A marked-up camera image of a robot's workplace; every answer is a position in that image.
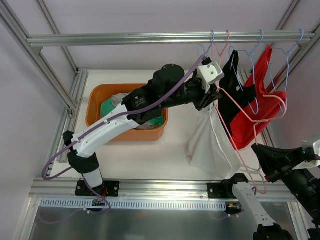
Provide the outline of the white tank top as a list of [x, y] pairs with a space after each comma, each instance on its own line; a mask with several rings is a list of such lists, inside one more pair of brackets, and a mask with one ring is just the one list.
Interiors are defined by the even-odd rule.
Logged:
[[249, 146], [239, 151], [234, 149], [214, 104], [197, 114], [185, 154], [191, 166], [205, 171], [212, 180], [230, 179], [236, 173], [249, 177], [245, 166], [254, 180], [261, 180], [256, 172], [259, 163], [253, 150]]

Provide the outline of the blue wire hanger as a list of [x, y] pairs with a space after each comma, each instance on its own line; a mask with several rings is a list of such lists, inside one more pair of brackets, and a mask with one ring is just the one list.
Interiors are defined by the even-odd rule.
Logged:
[[203, 44], [199, 43], [196, 47], [197, 49], [197, 56], [199, 57], [200, 56], [200, 50], [199, 48], [202, 49], [203, 51], [203, 54], [205, 55], [206, 58], [209, 57], [209, 52], [212, 48], [212, 46], [214, 45], [215, 43], [215, 31], [212, 29], [211, 30], [211, 39], [210, 39], [210, 45], [208, 47], [205, 47]]

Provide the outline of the grey tank top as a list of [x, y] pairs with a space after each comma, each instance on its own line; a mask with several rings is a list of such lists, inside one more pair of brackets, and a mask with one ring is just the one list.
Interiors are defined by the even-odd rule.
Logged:
[[[118, 104], [120, 104], [123, 101], [123, 98], [125, 98], [128, 95], [128, 93], [118, 93], [111, 97], [111, 103], [114, 107], [116, 107]], [[153, 130], [155, 128], [155, 125], [151, 123], [151, 121], [148, 121], [138, 127], [136, 127], [136, 130]]]

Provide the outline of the green tank top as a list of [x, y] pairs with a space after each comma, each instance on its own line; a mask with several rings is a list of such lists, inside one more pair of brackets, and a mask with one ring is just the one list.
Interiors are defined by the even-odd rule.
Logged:
[[[100, 107], [100, 117], [103, 118], [111, 113], [116, 106], [120, 103], [120, 100], [116, 100], [114, 97], [111, 97], [104, 101]], [[164, 116], [156, 117], [154, 119], [149, 120], [148, 122], [144, 123], [136, 127], [136, 130], [154, 130], [156, 128], [162, 127], [165, 123]]]

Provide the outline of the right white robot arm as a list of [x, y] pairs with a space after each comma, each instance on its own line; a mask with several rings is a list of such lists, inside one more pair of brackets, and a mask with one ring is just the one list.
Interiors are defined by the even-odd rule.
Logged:
[[[320, 165], [320, 143], [305, 143], [295, 149], [280, 149], [262, 144], [253, 144], [260, 166], [269, 183], [282, 181], [290, 193], [311, 216], [315, 228], [308, 229], [310, 239], [320, 238], [320, 180], [307, 169], [315, 161]], [[243, 210], [250, 214], [250, 222], [257, 227], [254, 240], [290, 240], [290, 233], [277, 224], [260, 204], [250, 187], [249, 180], [242, 173], [221, 183], [228, 198], [236, 198]]]

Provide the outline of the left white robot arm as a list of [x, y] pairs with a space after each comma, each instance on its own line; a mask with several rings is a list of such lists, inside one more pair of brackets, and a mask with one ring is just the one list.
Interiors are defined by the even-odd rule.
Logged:
[[216, 62], [193, 66], [188, 73], [179, 65], [167, 64], [157, 70], [146, 85], [133, 90], [113, 111], [83, 132], [66, 131], [63, 141], [70, 149], [68, 162], [84, 177], [87, 191], [98, 196], [104, 190], [96, 155], [101, 146], [160, 117], [164, 109], [192, 103], [201, 111], [221, 98], [216, 82], [224, 76]]

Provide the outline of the red tank top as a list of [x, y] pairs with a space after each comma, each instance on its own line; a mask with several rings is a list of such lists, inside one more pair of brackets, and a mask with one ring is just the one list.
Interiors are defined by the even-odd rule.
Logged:
[[[257, 61], [255, 85], [253, 84], [253, 73], [244, 84], [245, 87], [255, 87], [259, 113], [254, 115], [248, 105], [237, 114], [230, 124], [232, 139], [239, 150], [246, 148], [270, 121], [274, 120], [279, 113], [284, 114], [287, 108], [287, 94], [284, 91], [268, 92], [265, 88], [264, 80], [269, 69], [272, 52], [273, 49], [269, 45]], [[254, 110], [257, 109], [255, 100], [251, 105]]]

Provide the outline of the black tank top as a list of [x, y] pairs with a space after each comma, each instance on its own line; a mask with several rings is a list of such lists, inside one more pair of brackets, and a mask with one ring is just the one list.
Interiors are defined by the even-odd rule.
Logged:
[[224, 129], [229, 133], [232, 133], [231, 122], [240, 113], [237, 105], [244, 109], [256, 98], [254, 86], [244, 87], [238, 81], [238, 64], [239, 53], [233, 50], [229, 61], [222, 69], [224, 78], [219, 82], [219, 87], [224, 89], [224, 91], [219, 91], [222, 98], [218, 100], [218, 110], [226, 125]]

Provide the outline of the blue hanger with red top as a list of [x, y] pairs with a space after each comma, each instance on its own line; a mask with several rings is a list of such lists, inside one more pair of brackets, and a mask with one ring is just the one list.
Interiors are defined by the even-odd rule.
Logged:
[[[284, 70], [284, 76], [285, 76], [284, 92], [285, 93], [287, 92], [287, 89], [288, 89], [288, 79], [289, 79], [289, 71], [290, 71], [290, 57], [291, 57], [292, 53], [294, 52], [294, 50], [296, 50], [297, 48], [300, 47], [300, 43], [305, 36], [305, 30], [303, 28], [300, 28], [299, 32], [301, 33], [299, 39], [295, 41], [295, 43], [290, 47], [290, 49], [285, 50], [285, 49], [283, 49], [281, 47], [277, 47], [277, 46], [271, 47], [272, 50], [282, 52], [283, 56], [285, 56], [285, 60], [286, 60], [286, 64], [284, 66], [284, 68], [285, 68], [285, 70]], [[273, 92], [276, 92], [276, 91], [278, 91], [276, 77], [273, 77], [270, 69], [268, 71], [269, 71], [269, 77], [271, 80], [271, 85], [273, 88], [272, 90], [273, 90]]]

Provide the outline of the orange plastic basket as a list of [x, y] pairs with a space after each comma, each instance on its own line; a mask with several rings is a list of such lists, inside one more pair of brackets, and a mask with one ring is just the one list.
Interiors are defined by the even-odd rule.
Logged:
[[[101, 119], [100, 108], [104, 101], [119, 93], [129, 93], [135, 89], [143, 87], [143, 83], [126, 83], [126, 84], [101, 84], [95, 87], [89, 97], [86, 111], [85, 122], [88, 127]], [[164, 124], [158, 128], [150, 130], [128, 130], [116, 138], [114, 142], [154, 142], [159, 140], [165, 131], [168, 123], [168, 110], [162, 111]]]

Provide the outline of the right aluminium frame post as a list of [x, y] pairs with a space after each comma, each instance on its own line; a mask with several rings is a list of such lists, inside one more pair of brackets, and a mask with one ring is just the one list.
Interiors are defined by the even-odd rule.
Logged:
[[276, 25], [276, 30], [290, 27], [309, 30], [314, 36], [308, 43], [300, 43], [290, 55], [289, 66], [284, 65], [267, 87], [275, 91], [285, 85], [286, 78], [293, 74], [304, 60], [320, 45], [320, 2], [318, 0], [292, 0]]

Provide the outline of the aluminium frame post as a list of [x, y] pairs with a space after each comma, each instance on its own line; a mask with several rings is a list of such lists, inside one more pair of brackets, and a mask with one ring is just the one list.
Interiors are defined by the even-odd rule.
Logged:
[[304, 60], [320, 45], [320, 2], [318, 0], [292, 0], [276, 25], [276, 30], [290, 27], [309, 30], [314, 36], [308, 43], [300, 43], [290, 55], [289, 66], [284, 65], [267, 87], [275, 91], [285, 85], [286, 78], [293, 74]]
[[81, 108], [81, 101], [88, 78], [88, 70], [85, 68], [77, 67], [70, 51], [67, 47], [61, 47], [61, 51], [66, 58], [67, 63], [70, 65], [74, 79], [72, 81], [71, 92], [69, 93], [58, 75], [55, 73], [52, 66], [42, 53], [42, 47], [33, 47], [28, 40], [31, 36], [23, 23], [20, 21], [10, 4], [6, 0], [0, 2], [0, 23], [11, 35], [13, 40], [22, 49], [24, 54], [28, 57], [31, 63], [35, 66], [41, 76], [48, 82], [48, 84], [58, 94], [60, 100], [63, 102], [67, 117], [75, 119]]

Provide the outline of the aluminium hanging rail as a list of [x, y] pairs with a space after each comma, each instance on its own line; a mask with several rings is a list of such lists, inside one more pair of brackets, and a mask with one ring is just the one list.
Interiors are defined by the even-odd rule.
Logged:
[[75, 47], [161, 44], [246, 44], [246, 43], [309, 43], [311, 31], [249, 31], [249, 32], [177, 32], [177, 33], [86, 33], [31, 35], [32, 47]]

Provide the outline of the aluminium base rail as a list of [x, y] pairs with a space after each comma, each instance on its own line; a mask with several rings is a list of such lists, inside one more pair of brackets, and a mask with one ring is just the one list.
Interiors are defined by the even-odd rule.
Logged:
[[[56, 178], [46, 181], [35, 178], [29, 197], [73, 198], [75, 196], [77, 178]], [[296, 202], [287, 187], [281, 183], [267, 183], [267, 194], [257, 193], [263, 202]], [[132, 200], [208, 200], [206, 181], [190, 180], [119, 180], [119, 198]]]

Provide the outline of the left aluminium frame post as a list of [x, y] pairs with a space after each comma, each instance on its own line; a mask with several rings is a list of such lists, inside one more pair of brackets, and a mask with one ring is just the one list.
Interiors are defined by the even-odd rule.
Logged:
[[0, 2], [0, 23], [11, 35], [13, 40], [22, 49], [24, 54], [28, 57], [31, 63], [35, 66], [41, 76], [48, 82], [48, 84], [58, 94], [60, 100], [63, 102], [67, 117], [75, 119], [81, 108], [81, 101], [88, 78], [88, 70], [85, 68], [77, 67], [70, 51], [67, 47], [61, 47], [61, 51], [66, 58], [67, 63], [70, 65], [74, 79], [72, 81], [71, 92], [69, 93], [58, 75], [55, 73], [52, 66], [42, 53], [42, 47], [33, 47], [28, 40], [31, 36], [23, 23], [20, 21], [10, 4], [6, 0]]

